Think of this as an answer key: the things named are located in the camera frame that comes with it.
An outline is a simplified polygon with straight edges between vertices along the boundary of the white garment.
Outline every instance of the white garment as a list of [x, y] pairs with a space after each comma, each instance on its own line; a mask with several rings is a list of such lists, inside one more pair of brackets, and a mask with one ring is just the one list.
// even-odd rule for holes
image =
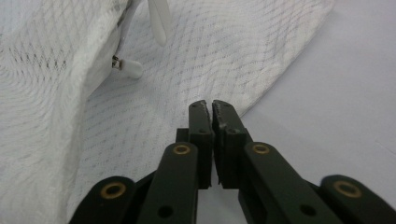
[[118, 56], [141, 62], [143, 77], [113, 71], [87, 101], [95, 78], [110, 73], [126, 2], [5, 0], [0, 223], [65, 223], [97, 181], [138, 180], [155, 170], [176, 128], [187, 127], [194, 101], [227, 101], [242, 115], [301, 52], [332, 3], [172, 0], [173, 29], [161, 48], [142, 2]]

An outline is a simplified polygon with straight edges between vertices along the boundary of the black plastic part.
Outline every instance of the black plastic part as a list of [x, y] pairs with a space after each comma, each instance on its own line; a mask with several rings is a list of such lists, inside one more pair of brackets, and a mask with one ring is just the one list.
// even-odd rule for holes
[[345, 223], [396, 223], [396, 212], [362, 183], [350, 177], [332, 175], [323, 178], [319, 194]]
[[189, 129], [177, 129], [176, 142], [188, 142], [189, 141]]
[[225, 189], [239, 189], [240, 158], [245, 144], [252, 140], [232, 105], [215, 100], [212, 107], [219, 182]]
[[137, 218], [140, 214], [140, 209], [142, 208], [143, 202], [146, 200], [146, 196], [149, 191], [149, 187], [151, 185], [151, 181], [155, 176], [155, 172], [147, 175], [143, 179], [136, 182], [136, 192], [130, 203], [128, 209], [128, 215], [124, 219], [124, 224], [134, 224], [137, 221]]
[[134, 181], [112, 176], [97, 183], [78, 206], [70, 224], [123, 224], [136, 191]]
[[238, 200], [248, 224], [262, 224], [265, 222], [268, 211], [265, 209], [259, 194], [256, 192], [248, 177], [241, 180], [241, 188], [238, 193]]
[[247, 176], [243, 179], [250, 183], [241, 184], [241, 191], [259, 196], [267, 212], [266, 223], [342, 223], [274, 147], [252, 142], [244, 152], [243, 168]]
[[189, 142], [198, 148], [199, 189], [211, 186], [213, 132], [206, 102], [198, 101], [189, 106]]
[[168, 146], [151, 182], [138, 224], [195, 223], [198, 150], [190, 143]]

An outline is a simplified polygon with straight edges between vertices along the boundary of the table surface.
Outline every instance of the table surface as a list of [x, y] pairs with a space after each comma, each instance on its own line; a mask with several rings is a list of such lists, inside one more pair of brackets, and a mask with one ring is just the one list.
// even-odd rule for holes
[[[348, 175], [396, 208], [396, 2], [337, 1], [242, 120], [304, 179]], [[200, 190], [197, 223], [246, 223], [237, 190]]]

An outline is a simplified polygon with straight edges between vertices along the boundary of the white cloth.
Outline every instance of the white cloth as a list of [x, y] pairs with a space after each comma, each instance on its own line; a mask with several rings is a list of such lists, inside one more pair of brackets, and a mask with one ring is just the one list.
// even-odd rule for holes
[[65, 223], [97, 181], [155, 170], [196, 100], [224, 100], [243, 114], [333, 4], [172, 0], [161, 48], [143, 2], [118, 55], [141, 62], [143, 77], [114, 71], [87, 101], [94, 79], [110, 73], [125, 1], [36, 2], [0, 7], [1, 224]]

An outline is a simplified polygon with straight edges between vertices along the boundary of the white plastic clip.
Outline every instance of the white plastic clip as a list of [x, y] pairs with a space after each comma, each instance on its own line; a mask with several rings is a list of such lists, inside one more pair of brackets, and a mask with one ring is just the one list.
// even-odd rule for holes
[[143, 75], [143, 66], [137, 61], [121, 60], [113, 56], [112, 67], [120, 70], [126, 77], [140, 78]]
[[160, 46], [165, 46], [171, 33], [171, 13], [166, 0], [148, 0], [152, 33]]

